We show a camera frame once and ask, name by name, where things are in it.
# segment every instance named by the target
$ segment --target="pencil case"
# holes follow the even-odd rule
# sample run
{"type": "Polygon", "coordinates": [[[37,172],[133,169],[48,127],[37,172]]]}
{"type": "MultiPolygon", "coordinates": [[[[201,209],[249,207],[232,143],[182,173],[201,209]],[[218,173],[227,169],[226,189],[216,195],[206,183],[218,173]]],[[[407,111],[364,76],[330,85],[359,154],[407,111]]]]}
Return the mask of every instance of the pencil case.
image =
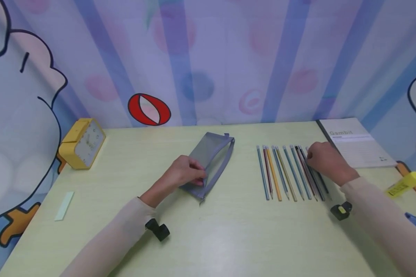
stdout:
{"type": "Polygon", "coordinates": [[[207,173],[203,179],[203,186],[191,183],[184,184],[181,189],[200,200],[205,200],[210,190],[214,187],[226,165],[228,164],[234,148],[234,137],[228,133],[224,136],[207,132],[191,152],[190,157],[196,159],[207,173]]]}

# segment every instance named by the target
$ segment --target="hand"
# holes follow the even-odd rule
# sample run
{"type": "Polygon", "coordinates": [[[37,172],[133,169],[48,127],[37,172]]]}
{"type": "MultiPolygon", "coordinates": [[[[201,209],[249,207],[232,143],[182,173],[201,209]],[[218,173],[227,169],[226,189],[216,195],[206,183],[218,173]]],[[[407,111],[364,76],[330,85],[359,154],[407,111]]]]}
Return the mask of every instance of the hand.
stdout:
{"type": "Polygon", "coordinates": [[[176,189],[188,182],[203,186],[203,178],[206,178],[206,176],[205,169],[198,161],[180,155],[165,171],[161,179],[176,189]]]}
{"type": "Polygon", "coordinates": [[[150,207],[157,207],[176,188],[186,183],[203,186],[203,178],[206,178],[205,169],[200,163],[191,157],[180,155],[165,171],[149,190],[141,197],[150,207]]]}
{"type": "Polygon", "coordinates": [[[359,173],[348,165],[329,142],[313,143],[308,149],[307,163],[340,187],[359,178],[359,173]]]}

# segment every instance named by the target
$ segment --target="notebook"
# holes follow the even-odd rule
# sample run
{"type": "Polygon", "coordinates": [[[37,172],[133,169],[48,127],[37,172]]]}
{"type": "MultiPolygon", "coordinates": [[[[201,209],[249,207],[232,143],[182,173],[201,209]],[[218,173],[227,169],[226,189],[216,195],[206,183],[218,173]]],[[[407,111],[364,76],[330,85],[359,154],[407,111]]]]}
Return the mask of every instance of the notebook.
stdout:
{"type": "Polygon", "coordinates": [[[362,169],[397,165],[357,118],[320,119],[316,122],[351,167],[362,169]]]}

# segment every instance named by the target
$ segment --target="wrist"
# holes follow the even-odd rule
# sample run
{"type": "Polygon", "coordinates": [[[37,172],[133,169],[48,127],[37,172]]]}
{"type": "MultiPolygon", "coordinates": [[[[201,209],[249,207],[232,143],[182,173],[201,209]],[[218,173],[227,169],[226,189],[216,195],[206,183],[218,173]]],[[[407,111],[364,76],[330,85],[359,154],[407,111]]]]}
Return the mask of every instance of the wrist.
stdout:
{"type": "Polygon", "coordinates": [[[140,196],[140,200],[146,205],[156,208],[163,201],[163,199],[165,199],[173,191],[173,186],[170,186],[166,182],[159,179],[140,196]]]}
{"type": "Polygon", "coordinates": [[[359,177],[359,173],[354,168],[348,167],[347,169],[338,170],[331,180],[341,187],[359,177]]]}

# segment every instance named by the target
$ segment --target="glue stick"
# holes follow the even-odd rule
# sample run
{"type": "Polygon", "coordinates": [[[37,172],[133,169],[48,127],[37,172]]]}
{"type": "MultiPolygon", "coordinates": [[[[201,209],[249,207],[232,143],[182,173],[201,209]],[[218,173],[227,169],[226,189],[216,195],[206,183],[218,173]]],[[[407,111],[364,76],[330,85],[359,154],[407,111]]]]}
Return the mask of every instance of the glue stick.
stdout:
{"type": "Polygon", "coordinates": [[[385,192],[390,198],[402,195],[404,192],[413,189],[416,186],[416,171],[410,172],[400,179],[385,192]]]}

